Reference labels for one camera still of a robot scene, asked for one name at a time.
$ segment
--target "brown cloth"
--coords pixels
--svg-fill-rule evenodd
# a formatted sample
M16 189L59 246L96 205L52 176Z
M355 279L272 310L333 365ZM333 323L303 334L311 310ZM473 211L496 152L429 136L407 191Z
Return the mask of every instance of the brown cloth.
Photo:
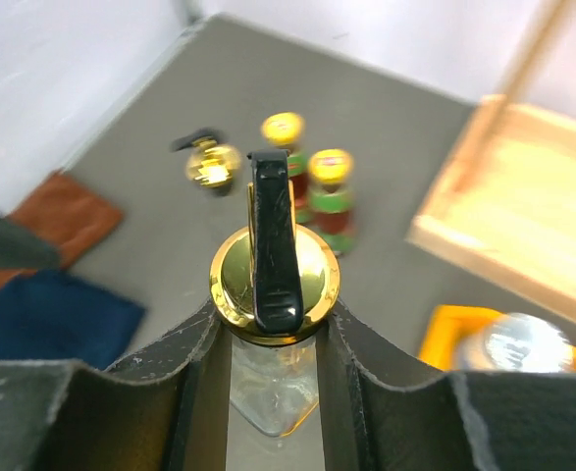
M122 221L122 211L66 174L54 173L8 218L61 251L62 267L74 264ZM0 288L26 270L0 270Z

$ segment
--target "white backdrop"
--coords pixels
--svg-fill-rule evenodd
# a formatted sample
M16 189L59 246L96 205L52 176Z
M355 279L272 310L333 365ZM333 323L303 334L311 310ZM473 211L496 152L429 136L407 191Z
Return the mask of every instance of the white backdrop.
M181 1L0 0L0 213L175 41ZM468 101L495 91L540 1L194 0ZM530 98L576 117L576 18Z

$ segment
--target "yellow bottle cap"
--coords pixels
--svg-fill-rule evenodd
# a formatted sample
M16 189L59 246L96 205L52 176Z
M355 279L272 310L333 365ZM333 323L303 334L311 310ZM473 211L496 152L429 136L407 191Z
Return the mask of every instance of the yellow bottle cap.
M304 128L303 119L295 113L279 113L264 121L261 133L274 145L290 145L295 143Z
M309 174L323 184L343 183L353 170L353 158L341 149L321 150L309 159Z

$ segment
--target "gray table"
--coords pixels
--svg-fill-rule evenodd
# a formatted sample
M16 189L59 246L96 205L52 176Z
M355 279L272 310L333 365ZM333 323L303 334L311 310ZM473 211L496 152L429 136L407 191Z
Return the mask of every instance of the gray table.
M362 321L411 353L443 303L538 315L576 341L576 326L404 241L471 109L214 19L72 169L127 212L74 271L149 307L131 348L180 322L207 297L211 259L246 224L246 210L243 182L232 196L210 197L186 181L187 154L170 154L169 143L215 126L242 152L262 148L261 122L296 111L306 119L306 149L341 147L355 158L359 244L341 260L341 296ZM281 442L258 439L233 413L229 469L323 469L316 415Z

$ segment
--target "blue cloth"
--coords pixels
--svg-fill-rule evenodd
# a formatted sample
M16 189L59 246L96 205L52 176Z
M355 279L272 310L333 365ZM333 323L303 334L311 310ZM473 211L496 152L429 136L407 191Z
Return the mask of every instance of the blue cloth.
M65 272L15 277L0 289L0 360L78 358L104 369L145 309Z

